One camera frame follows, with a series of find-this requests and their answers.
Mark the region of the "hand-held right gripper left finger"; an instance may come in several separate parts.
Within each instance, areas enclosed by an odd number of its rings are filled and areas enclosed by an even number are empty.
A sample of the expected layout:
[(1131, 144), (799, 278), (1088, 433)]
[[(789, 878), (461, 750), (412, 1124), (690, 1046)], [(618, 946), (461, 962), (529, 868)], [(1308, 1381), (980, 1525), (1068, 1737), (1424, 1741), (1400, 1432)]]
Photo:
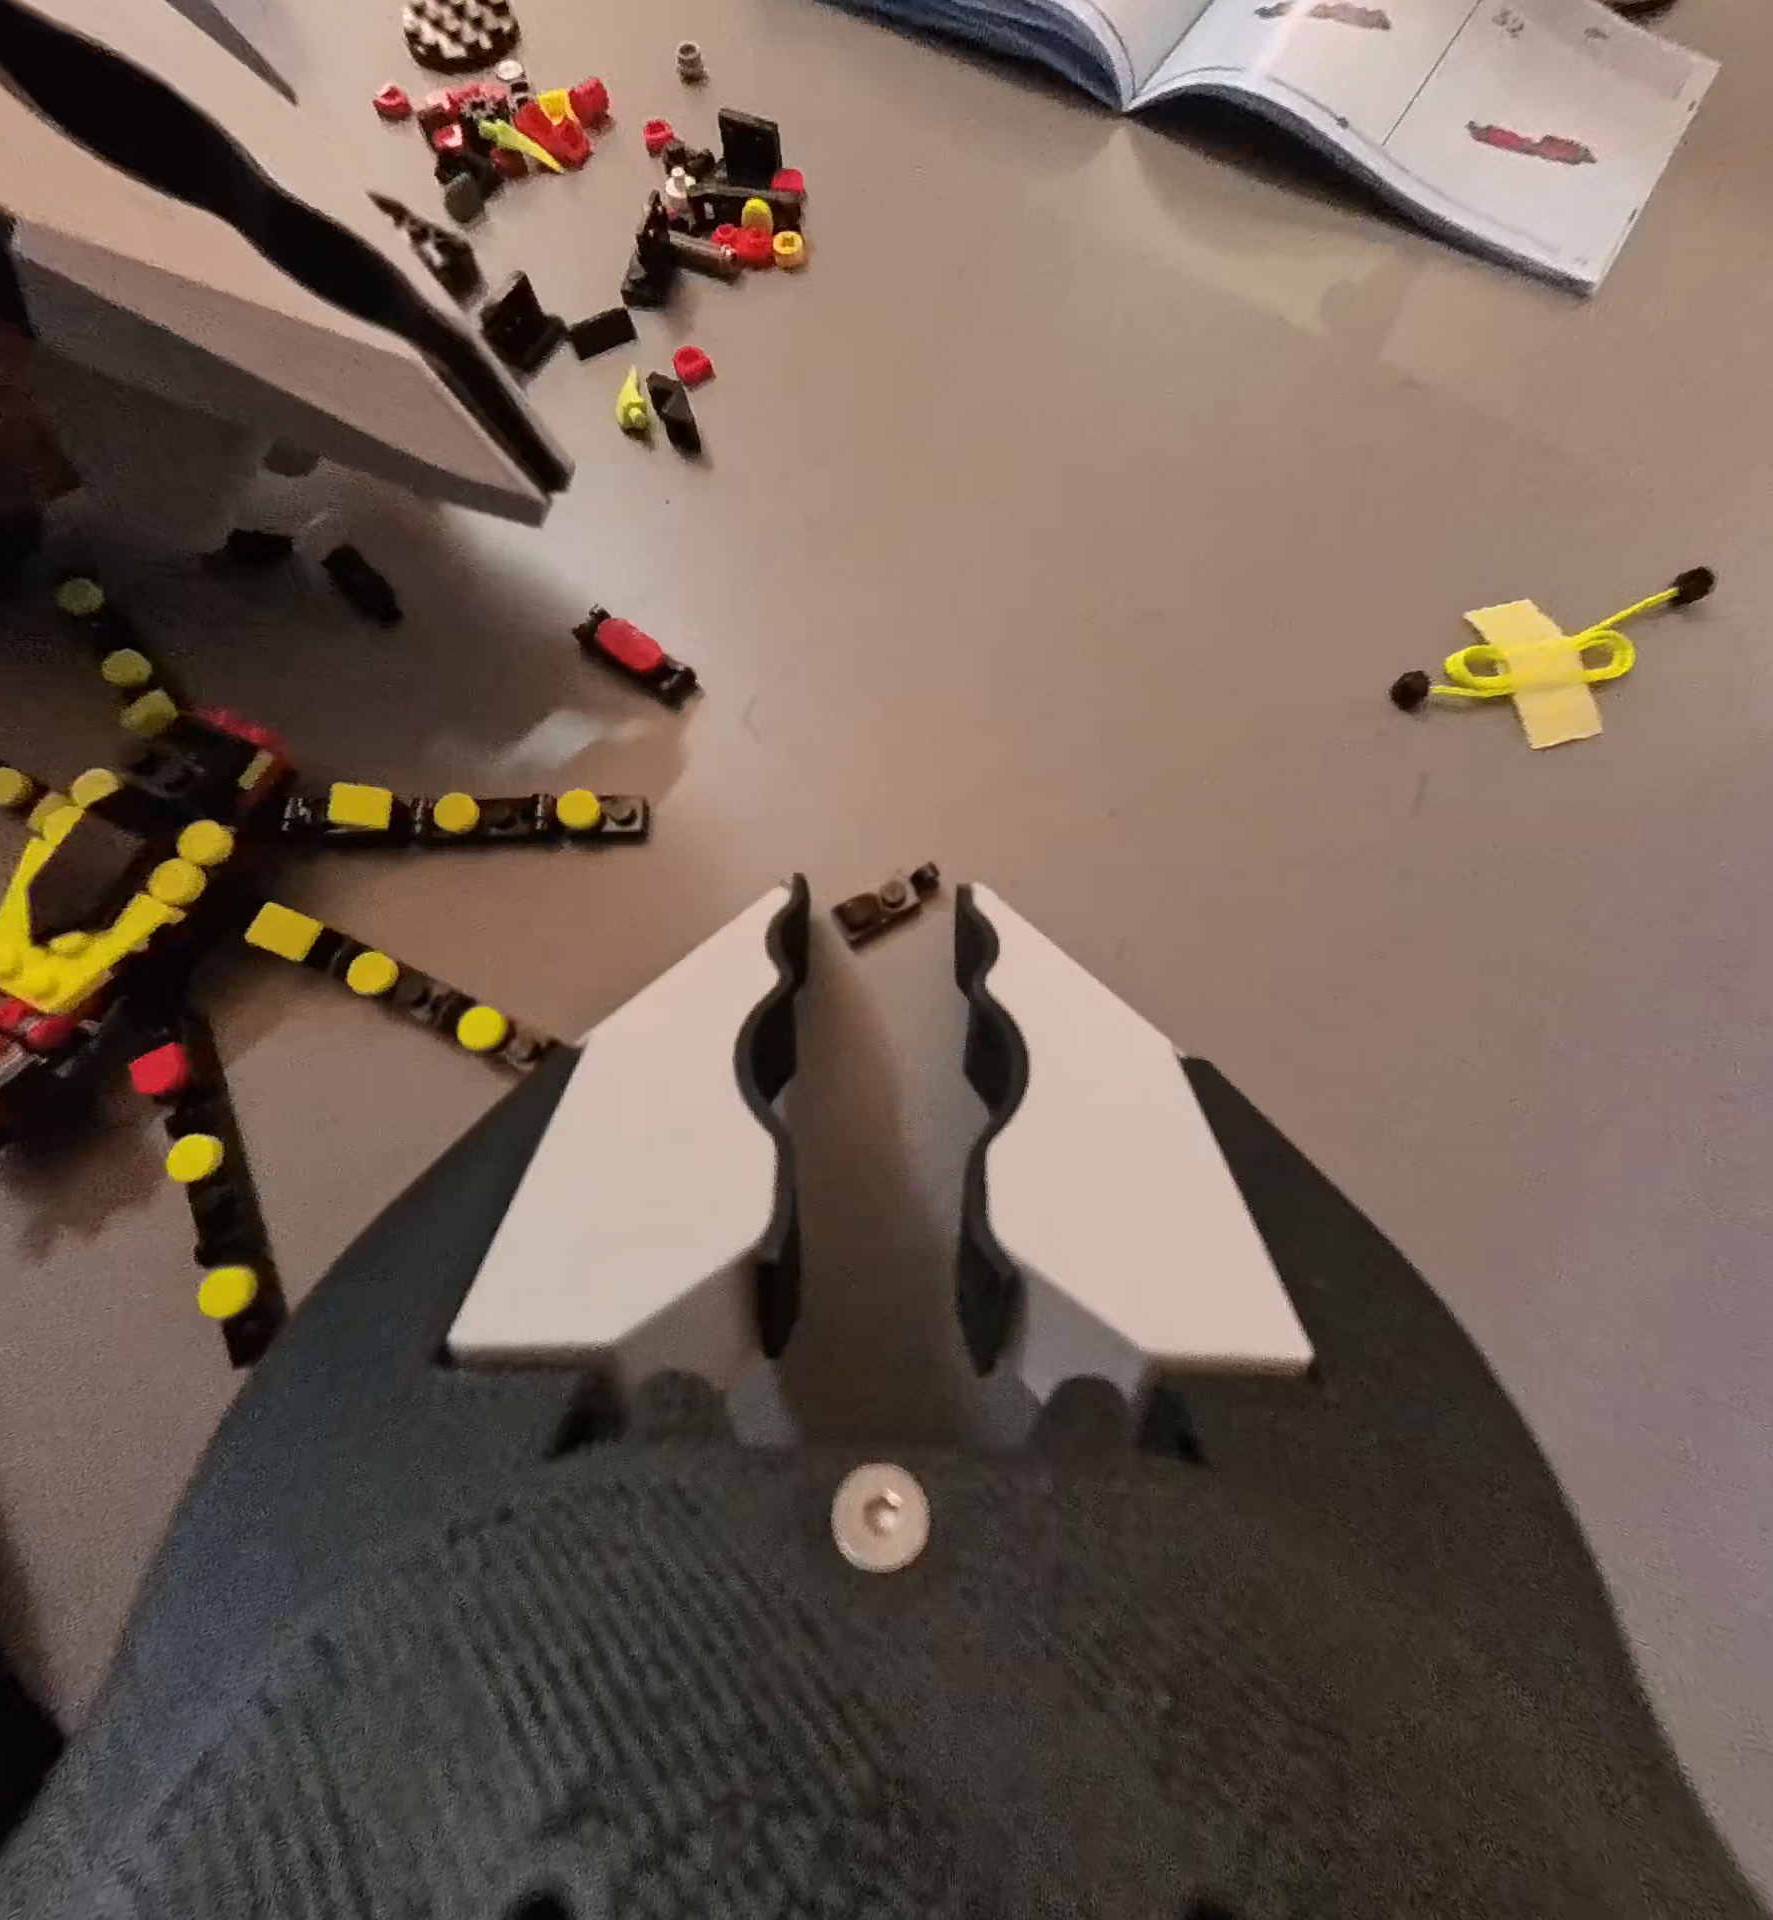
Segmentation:
[(782, 878), (597, 1020), (445, 1336), (455, 1373), (576, 1373), (630, 1416), (660, 1381), (758, 1449), (804, 1443), (782, 1359), (804, 1313), (789, 1085), (812, 889)]

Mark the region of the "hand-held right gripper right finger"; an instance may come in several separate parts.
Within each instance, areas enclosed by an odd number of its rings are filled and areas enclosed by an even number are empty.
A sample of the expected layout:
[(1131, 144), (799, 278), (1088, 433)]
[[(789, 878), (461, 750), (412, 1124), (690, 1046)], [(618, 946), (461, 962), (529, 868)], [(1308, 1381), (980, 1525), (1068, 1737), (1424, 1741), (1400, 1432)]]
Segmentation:
[(967, 1150), (954, 1318), (977, 1430), (1016, 1449), (1065, 1388), (1127, 1432), (1192, 1388), (1314, 1388), (1314, 1336), (1192, 1058), (989, 883), (954, 895)]

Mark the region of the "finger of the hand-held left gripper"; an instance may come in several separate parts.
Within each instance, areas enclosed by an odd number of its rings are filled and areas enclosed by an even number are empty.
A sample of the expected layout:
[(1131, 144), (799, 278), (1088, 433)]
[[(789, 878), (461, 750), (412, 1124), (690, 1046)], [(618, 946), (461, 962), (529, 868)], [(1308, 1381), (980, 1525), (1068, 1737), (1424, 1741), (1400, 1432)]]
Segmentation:
[(170, 10), (193, 23), (208, 46), (218, 46), (232, 62), (276, 91), (289, 108), (297, 108), (297, 84), (279, 66), (276, 46), (276, 3), (267, 0), (170, 0)]
[[(276, 3), (289, 82), (361, 19)], [(371, 205), (371, 114), (297, 98), (155, 0), (0, 3), (0, 224), (81, 492), (184, 554), (267, 460), (540, 530), (564, 450)]]

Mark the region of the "small black lego hinge plate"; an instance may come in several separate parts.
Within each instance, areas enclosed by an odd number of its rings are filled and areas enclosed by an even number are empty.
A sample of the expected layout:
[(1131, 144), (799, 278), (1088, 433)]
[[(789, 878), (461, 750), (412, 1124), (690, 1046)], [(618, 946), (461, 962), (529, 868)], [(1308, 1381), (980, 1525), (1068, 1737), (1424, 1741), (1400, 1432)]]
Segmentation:
[(939, 864), (898, 868), (868, 890), (855, 890), (830, 908), (836, 934), (850, 948), (883, 941), (885, 930), (913, 923), (939, 890)]
[(405, 623), (393, 585), (365, 561), (361, 545), (341, 543), (323, 551), (321, 566), (347, 608), (366, 627), (393, 629)]

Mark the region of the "black lego plate red tile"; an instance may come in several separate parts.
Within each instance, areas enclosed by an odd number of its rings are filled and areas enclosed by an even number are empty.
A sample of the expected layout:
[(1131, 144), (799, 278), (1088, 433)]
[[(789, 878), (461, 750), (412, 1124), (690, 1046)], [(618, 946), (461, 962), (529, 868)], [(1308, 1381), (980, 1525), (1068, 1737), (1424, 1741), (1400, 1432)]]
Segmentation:
[(701, 690), (701, 679), (688, 659), (671, 657), (658, 635), (597, 603), (570, 627), (570, 637), (589, 659), (647, 690), (665, 711), (685, 711)]

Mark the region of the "yellow black lego spider model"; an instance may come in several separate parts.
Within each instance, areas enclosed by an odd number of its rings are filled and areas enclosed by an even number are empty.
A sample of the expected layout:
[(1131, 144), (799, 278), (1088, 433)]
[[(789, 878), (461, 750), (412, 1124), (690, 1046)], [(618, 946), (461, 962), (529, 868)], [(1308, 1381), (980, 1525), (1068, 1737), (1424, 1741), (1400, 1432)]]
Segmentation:
[(0, 758), (0, 816), (21, 823), (0, 890), (0, 1154), (93, 1115), (109, 1075), (159, 1115), (166, 1174), (195, 1231), (195, 1308), (234, 1371), (286, 1320), (267, 1212), (228, 1065), (200, 1010), (208, 952), (250, 948), (323, 975), (437, 1042), (536, 1068), (559, 1042), (267, 890), (286, 852), (630, 849), (650, 832), (635, 796), (401, 798), (388, 787), (300, 796), (289, 744), (232, 711), (184, 699), (102, 581), (57, 585), (57, 611), (120, 690), (127, 758), (66, 787)]

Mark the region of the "round black lego plate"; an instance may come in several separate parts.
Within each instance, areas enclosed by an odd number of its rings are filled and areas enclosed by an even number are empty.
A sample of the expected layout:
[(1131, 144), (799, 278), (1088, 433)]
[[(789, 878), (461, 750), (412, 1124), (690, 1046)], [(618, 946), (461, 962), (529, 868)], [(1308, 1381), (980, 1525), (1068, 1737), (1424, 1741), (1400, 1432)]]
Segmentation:
[(401, 37), (412, 66), (474, 76), (521, 53), (522, 23), (515, 0), (405, 0)]

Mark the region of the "pile of loose lego pieces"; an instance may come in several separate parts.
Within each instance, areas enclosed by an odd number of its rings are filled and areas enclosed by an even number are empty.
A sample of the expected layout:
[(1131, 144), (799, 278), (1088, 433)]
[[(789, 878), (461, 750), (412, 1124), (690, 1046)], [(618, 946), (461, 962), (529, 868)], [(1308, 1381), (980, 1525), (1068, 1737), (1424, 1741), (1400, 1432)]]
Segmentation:
[(546, 310), (522, 270), (487, 290), (470, 225), (493, 211), (506, 188), (568, 177), (589, 164), (594, 134), (611, 128), (611, 91), (597, 76), (533, 91), (522, 62), (495, 62), (487, 76), (424, 93), (388, 84), (371, 93), (371, 114), (420, 134), (446, 224), (415, 218), (388, 197), (376, 197), (376, 207), (405, 229), (445, 291), (474, 315), (487, 356), (515, 377), (540, 374), (564, 346), (580, 363), (635, 346), (635, 320), (665, 310), (685, 274), (738, 286), (744, 270), (804, 270), (812, 259), (804, 229), (805, 188), (782, 158), (777, 119), (719, 113), (719, 150), (709, 150), (650, 114), (644, 156), (660, 168), (660, 180), (639, 211), (619, 301), (564, 320)]

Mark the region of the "lego instruction booklet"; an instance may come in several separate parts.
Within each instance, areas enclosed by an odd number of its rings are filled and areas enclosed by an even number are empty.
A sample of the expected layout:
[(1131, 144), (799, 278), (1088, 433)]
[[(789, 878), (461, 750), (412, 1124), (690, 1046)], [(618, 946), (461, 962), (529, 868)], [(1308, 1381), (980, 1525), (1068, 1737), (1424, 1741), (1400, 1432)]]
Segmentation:
[(1721, 62), (1590, 0), (855, 0), (1113, 113), (1210, 102), (1441, 238), (1595, 291)]

